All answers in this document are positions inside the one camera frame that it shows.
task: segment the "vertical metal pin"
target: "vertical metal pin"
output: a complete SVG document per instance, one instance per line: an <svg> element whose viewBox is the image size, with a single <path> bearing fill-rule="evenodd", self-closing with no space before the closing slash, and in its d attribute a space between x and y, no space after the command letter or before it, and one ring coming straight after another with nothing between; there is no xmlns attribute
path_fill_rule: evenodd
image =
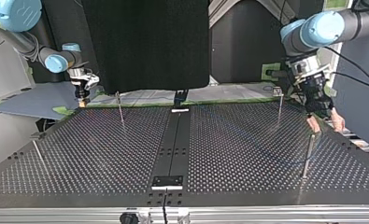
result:
<svg viewBox="0 0 369 224"><path fill-rule="evenodd" d="M282 114L283 98L284 98L284 94L281 94L280 95L280 104L279 104L279 117L278 117L279 122L280 122L280 116Z"/></svg>
<svg viewBox="0 0 369 224"><path fill-rule="evenodd" d="M308 171L309 162L312 156L312 149L313 149L313 146L315 145L315 138L316 138L316 135L314 134L310 135L309 146L308 146L308 151L306 153L305 165L304 165L304 170L303 170L303 179L307 178L307 171Z"/></svg>
<svg viewBox="0 0 369 224"><path fill-rule="evenodd" d="M121 121L122 121L122 124L124 125L123 113L122 113L122 107L121 107L121 94L117 91L117 93L115 93L115 96L117 97L118 108L120 109Z"/></svg>

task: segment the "wall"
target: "wall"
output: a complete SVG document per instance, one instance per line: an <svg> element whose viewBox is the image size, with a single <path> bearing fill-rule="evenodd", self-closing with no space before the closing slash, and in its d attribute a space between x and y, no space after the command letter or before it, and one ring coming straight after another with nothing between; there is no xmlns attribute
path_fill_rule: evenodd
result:
<svg viewBox="0 0 369 224"><path fill-rule="evenodd" d="M31 86L24 65L26 61L8 43L0 46L0 98ZM0 162L27 144L35 132L35 119L0 114Z"/></svg>
<svg viewBox="0 0 369 224"><path fill-rule="evenodd" d="M0 114L0 162L30 142L36 119Z"/></svg>
<svg viewBox="0 0 369 224"><path fill-rule="evenodd" d="M8 43L4 43L0 46L0 97L29 86L31 81L24 73L20 56Z"/></svg>
<svg viewBox="0 0 369 224"><path fill-rule="evenodd" d="M341 53L369 73L369 37L345 43ZM342 59L337 71L369 82L359 69ZM336 76L334 88L338 91L334 99L336 107L346 119L348 128L369 142L369 87L346 77Z"/></svg>

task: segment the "metal bracket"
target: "metal bracket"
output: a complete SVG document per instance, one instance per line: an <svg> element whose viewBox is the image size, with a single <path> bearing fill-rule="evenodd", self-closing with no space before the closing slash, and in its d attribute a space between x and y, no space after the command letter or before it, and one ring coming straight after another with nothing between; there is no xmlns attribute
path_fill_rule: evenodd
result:
<svg viewBox="0 0 369 224"><path fill-rule="evenodd" d="M189 90L176 91L174 99L175 104L173 105L172 113L183 113L190 111L188 107L181 105L181 103L187 100L188 92Z"/></svg>
<svg viewBox="0 0 369 224"><path fill-rule="evenodd" d="M31 140L41 140L41 139L45 138L45 136L47 136L46 133L33 133L30 136L30 139Z"/></svg>
<svg viewBox="0 0 369 224"><path fill-rule="evenodd" d="M155 176L151 188L152 190L182 190L183 176Z"/></svg>

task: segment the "perforated metal table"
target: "perforated metal table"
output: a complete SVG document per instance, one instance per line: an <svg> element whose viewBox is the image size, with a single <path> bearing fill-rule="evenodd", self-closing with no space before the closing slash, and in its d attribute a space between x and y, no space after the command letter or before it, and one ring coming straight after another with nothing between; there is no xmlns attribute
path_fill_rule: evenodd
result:
<svg viewBox="0 0 369 224"><path fill-rule="evenodd" d="M97 222L129 211L156 223L183 211L369 215L369 155L327 125L302 178L311 132L300 108L285 104L280 118L277 103L189 108L125 108L124 123L117 108L77 111L37 142L39 151L29 144L0 164L0 221L7 208L21 208L15 221L40 212ZM182 176L183 190L152 190L155 176Z"/></svg>

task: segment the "finger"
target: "finger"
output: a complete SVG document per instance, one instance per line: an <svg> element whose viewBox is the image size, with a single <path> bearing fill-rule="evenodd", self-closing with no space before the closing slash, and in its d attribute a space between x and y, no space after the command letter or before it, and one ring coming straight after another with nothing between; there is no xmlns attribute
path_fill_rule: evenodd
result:
<svg viewBox="0 0 369 224"><path fill-rule="evenodd" d="M315 117L308 118L306 122L309 124L309 127L312 129L314 133L320 132L320 126L318 124L318 121L315 119Z"/></svg>

